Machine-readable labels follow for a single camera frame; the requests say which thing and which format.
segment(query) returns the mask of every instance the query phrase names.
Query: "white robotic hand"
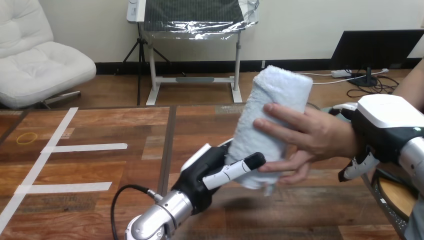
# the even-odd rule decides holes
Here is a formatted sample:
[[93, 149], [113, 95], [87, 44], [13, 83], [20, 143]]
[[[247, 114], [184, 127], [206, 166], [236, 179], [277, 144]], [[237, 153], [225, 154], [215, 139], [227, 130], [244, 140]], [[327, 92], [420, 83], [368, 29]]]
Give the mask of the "white robotic hand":
[[[211, 205], [212, 195], [220, 186], [265, 164], [264, 155], [256, 152], [231, 165], [225, 165], [230, 144], [231, 139], [217, 147], [205, 144], [190, 157], [182, 166], [171, 192], [163, 199], [156, 197], [159, 201], [155, 205], [128, 224], [125, 239], [170, 239], [188, 217], [203, 212]], [[157, 194], [150, 192], [149, 195], [152, 197]]]
[[355, 104], [336, 105], [330, 111], [351, 120], [365, 145], [338, 175], [341, 182], [359, 177], [379, 162], [400, 165], [424, 193], [424, 115], [400, 96], [373, 94]]

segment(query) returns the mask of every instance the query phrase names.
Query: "computer monitor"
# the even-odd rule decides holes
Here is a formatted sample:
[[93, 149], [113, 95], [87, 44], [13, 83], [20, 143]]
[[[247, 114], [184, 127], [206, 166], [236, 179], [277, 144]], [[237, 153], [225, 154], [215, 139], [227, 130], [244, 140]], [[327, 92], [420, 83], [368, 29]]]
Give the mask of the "computer monitor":
[[332, 70], [366, 70], [366, 74], [352, 73], [349, 83], [372, 87], [377, 79], [371, 69], [400, 68], [424, 34], [414, 30], [344, 31], [331, 57]]

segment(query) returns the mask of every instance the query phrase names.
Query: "white wall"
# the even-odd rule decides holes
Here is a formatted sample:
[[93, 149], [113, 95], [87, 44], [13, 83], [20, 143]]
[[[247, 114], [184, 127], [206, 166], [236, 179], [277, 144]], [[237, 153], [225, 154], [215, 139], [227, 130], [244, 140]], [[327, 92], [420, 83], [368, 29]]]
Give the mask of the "white wall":
[[[95, 62], [121, 62], [137, 39], [136, 25], [126, 20], [127, 0], [39, 1], [55, 41]], [[423, 18], [424, 0], [260, 0], [259, 24], [242, 34], [241, 59], [329, 59], [344, 30], [417, 29]], [[158, 39], [155, 47], [171, 61], [235, 58], [234, 38]], [[424, 38], [409, 57], [423, 56]]]

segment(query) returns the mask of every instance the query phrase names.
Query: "white armchair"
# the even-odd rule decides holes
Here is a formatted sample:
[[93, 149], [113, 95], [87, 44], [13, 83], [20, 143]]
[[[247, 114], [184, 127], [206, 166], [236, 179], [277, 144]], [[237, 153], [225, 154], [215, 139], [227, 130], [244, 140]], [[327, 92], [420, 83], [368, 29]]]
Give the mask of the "white armchair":
[[0, 0], [0, 103], [12, 109], [79, 95], [50, 98], [96, 75], [80, 51], [53, 42], [38, 0]]

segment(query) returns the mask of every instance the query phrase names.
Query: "tripod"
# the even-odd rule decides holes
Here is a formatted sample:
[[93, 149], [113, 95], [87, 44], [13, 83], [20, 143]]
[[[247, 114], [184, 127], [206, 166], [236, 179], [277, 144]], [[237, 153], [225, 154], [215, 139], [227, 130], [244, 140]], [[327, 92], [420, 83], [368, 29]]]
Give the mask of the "tripod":
[[[128, 55], [126, 55], [125, 59], [122, 61], [122, 65], [116, 69], [115, 75], [120, 74], [120, 69], [124, 66], [124, 64], [127, 62], [127, 59], [130, 57], [130, 55], [133, 53], [134, 49], [136, 49], [137, 45], [140, 45], [138, 48], [138, 88], [137, 88], [137, 106], [140, 106], [140, 87], [141, 87], [141, 81], [142, 81], [142, 65], [146, 65], [146, 59], [145, 59], [145, 50], [144, 50], [144, 44], [148, 45], [149, 43], [143, 38], [142, 32], [140, 30], [140, 23], [137, 22], [137, 29], [138, 29], [138, 38], [137, 42], [134, 44], [134, 46], [131, 48], [131, 51], [129, 51]], [[170, 66], [172, 65], [171, 61], [168, 60], [162, 53], [160, 53], [156, 48], [153, 48], [154, 52], [157, 53], [161, 58], [163, 58], [167, 64]]]

